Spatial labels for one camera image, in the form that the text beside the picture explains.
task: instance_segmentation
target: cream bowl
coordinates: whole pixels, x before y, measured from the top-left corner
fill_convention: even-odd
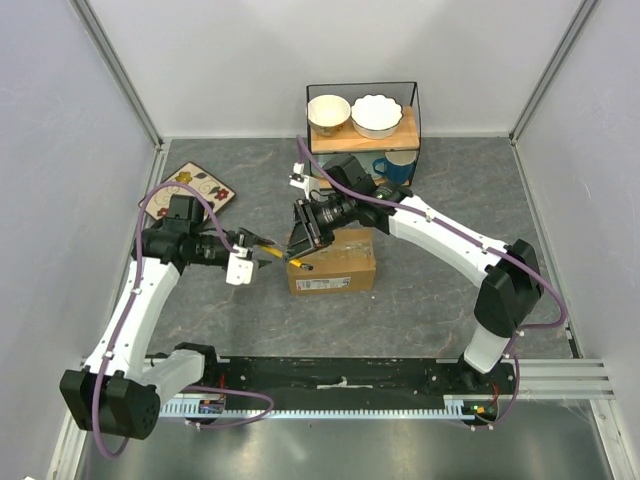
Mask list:
[[[338,95],[320,95],[307,105],[307,121],[320,135],[331,137],[344,127],[351,105]]]
[[[372,140],[393,135],[402,117],[402,107],[398,102],[384,95],[365,95],[351,107],[353,128]]]

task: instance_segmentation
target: yellow marker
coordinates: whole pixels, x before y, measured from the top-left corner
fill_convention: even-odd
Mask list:
[[[258,246],[265,252],[273,255],[274,257],[282,258],[284,256],[284,254],[277,248],[270,247],[268,245],[258,245]],[[294,267],[302,268],[303,270],[313,270],[312,265],[309,265],[308,263],[302,263],[298,259],[289,260],[289,263]]]

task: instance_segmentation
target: white wall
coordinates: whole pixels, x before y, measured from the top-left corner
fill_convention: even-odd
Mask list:
[[[153,146],[67,0],[3,2],[0,65],[0,477],[44,479]]]
[[[92,0],[167,136],[288,136],[309,83],[416,80],[427,134],[508,132],[579,0]]]
[[[640,451],[640,4],[600,2],[520,142],[585,353]]]

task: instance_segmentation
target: shelf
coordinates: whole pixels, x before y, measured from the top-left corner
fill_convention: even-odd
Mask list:
[[[318,180],[318,182],[320,183],[320,190],[326,190],[329,188],[333,188],[329,182],[327,182],[327,180],[324,177],[317,177],[316,175],[313,176],[313,178],[316,178]],[[381,177],[378,178],[377,180],[374,180],[376,182],[376,185],[382,185],[384,182],[387,181],[386,178]],[[409,186],[409,182],[404,182],[405,186]]]
[[[351,119],[333,137],[323,137],[311,130],[311,153],[367,152],[374,150],[417,150],[420,137],[416,127],[413,108],[403,107],[404,116],[390,137],[371,140],[361,136],[353,128]]]

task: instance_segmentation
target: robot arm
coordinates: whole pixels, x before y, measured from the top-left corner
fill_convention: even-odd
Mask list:
[[[505,245],[480,235],[435,211],[406,187],[392,183],[376,186],[354,157],[336,165],[329,164],[327,173],[356,193],[415,207],[425,212],[426,217],[357,200],[339,190],[319,202],[309,196],[306,188],[307,198],[294,205],[295,223],[287,248],[289,258],[329,246],[334,240],[333,230],[354,221],[425,249],[460,271],[480,289],[474,309],[479,325],[461,362],[463,367],[471,367],[480,374],[490,372],[500,361],[517,327],[542,296],[543,289],[527,274],[487,249],[492,247],[513,255],[537,272],[538,263],[531,245],[522,240]],[[301,177],[304,176],[294,171],[290,183],[303,188],[307,183]],[[444,225],[464,232],[483,247],[475,247]]]
[[[60,381],[61,393],[81,429],[92,430],[93,390],[105,357],[110,361],[100,395],[100,428],[123,437],[146,438],[162,405],[188,385],[212,385],[218,378],[215,349],[189,343],[176,346],[158,366],[147,371],[143,368],[162,307],[187,265],[218,266],[226,270],[227,283],[249,284],[260,267],[252,259],[252,247],[271,243],[244,229],[225,232],[234,247],[234,252],[229,252],[220,238],[201,233],[203,218],[204,209],[195,198],[174,195],[167,216],[142,232],[142,282],[133,292],[136,300],[115,345],[108,349],[135,281],[135,260],[98,346],[82,370],[67,370]]]

